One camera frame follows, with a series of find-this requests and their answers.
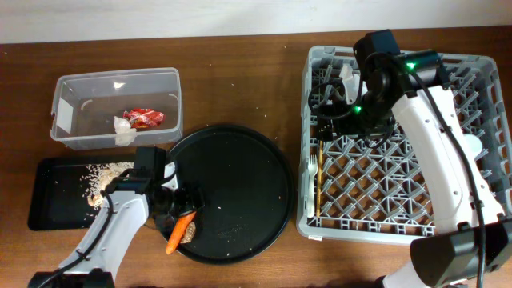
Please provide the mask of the blue cup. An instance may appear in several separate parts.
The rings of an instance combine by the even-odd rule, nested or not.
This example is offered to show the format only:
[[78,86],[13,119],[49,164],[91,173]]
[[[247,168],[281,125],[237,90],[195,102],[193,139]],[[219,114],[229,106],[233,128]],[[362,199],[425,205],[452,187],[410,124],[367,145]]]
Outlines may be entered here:
[[471,157],[473,160],[477,161],[479,155],[483,151],[481,140],[473,134],[464,134],[463,140],[464,151],[466,152],[467,157]]

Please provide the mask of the orange carrot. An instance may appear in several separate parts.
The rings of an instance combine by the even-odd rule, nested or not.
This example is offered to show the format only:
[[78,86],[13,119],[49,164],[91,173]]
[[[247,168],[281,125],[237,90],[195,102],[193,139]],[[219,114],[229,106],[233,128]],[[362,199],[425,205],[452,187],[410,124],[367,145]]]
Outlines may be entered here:
[[190,222],[194,222],[196,213],[189,214],[187,216],[180,217],[175,223],[174,230],[168,239],[166,246],[166,253],[172,254],[176,251],[178,246],[181,244],[180,241],[185,233],[185,230]]

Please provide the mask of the white plastic fork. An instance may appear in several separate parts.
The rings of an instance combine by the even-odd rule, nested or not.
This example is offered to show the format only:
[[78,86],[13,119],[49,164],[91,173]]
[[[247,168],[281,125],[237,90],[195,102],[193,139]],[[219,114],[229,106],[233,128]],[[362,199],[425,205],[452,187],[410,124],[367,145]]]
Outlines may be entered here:
[[318,158],[316,155],[311,155],[307,163],[307,170],[309,175],[307,203],[306,203],[306,216],[312,218],[315,214],[314,208],[314,178],[318,173]]

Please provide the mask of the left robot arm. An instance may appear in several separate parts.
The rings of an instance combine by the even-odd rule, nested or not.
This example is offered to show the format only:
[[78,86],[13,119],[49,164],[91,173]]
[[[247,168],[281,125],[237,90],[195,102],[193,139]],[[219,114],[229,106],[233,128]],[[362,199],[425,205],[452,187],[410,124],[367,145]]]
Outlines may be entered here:
[[203,192],[179,184],[177,165],[164,149],[139,147],[134,167],[123,171],[101,192],[102,207],[85,236],[53,272],[37,272],[29,287],[114,287],[121,262],[138,230],[153,216],[171,216],[167,252],[182,240],[195,212],[204,207]]

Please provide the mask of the white tissue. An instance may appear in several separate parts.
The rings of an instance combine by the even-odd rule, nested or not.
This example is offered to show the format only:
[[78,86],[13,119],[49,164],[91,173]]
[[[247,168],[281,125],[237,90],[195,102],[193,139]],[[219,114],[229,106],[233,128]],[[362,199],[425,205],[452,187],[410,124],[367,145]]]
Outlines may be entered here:
[[114,116],[115,145],[128,146],[135,138],[137,130],[131,127],[128,120]]

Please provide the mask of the wooden chopstick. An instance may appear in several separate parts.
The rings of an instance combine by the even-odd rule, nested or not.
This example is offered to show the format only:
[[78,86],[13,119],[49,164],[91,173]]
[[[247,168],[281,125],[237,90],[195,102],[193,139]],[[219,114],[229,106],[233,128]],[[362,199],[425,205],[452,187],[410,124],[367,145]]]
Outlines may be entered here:
[[322,163],[323,163],[323,141],[318,142],[318,173],[317,173],[317,193],[316,193],[316,211],[315,215],[320,218],[321,214],[321,194],[322,194]]

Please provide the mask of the rice and peanut leftovers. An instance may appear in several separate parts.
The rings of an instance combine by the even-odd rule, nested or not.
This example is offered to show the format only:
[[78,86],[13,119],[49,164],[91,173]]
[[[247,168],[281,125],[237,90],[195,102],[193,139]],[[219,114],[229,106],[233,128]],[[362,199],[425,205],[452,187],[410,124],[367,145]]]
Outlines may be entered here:
[[113,162],[107,164],[89,164],[87,173],[80,180],[87,184],[84,196],[89,206],[99,209],[103,203],[101,192],[110,182],[127,169],[132,169],[132,162]]

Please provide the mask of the red snack wrapper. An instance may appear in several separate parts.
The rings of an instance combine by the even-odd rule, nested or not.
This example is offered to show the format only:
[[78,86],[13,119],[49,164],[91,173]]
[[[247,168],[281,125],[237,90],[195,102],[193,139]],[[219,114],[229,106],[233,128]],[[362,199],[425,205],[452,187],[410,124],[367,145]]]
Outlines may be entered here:
[[148,108],[136,108],[130,111],[124,111],[122,117],[128,121],[131,128],[135,129],[160,126],[166,118],[163,112]]

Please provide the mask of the brown ginger piece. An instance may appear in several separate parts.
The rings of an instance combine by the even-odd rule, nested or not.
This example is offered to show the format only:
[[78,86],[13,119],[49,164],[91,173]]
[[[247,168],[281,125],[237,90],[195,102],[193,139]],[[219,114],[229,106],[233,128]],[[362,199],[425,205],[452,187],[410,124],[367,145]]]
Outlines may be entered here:
[[185,230],[184,235],[182,236],[182,239],[180,241],[181,244],[187,244],[190,243],[196,232],[196,225],[194,222],[190,222]]

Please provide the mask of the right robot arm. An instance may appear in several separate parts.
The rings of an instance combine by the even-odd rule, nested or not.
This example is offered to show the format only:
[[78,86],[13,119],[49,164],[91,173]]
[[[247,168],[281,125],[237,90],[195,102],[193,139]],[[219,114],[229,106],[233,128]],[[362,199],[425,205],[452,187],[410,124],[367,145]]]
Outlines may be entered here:
[[310,49],[298,224],[403,243],[378,287],[444,287],[511,258],[511,140],[492,59],[401,51],[389,30]]

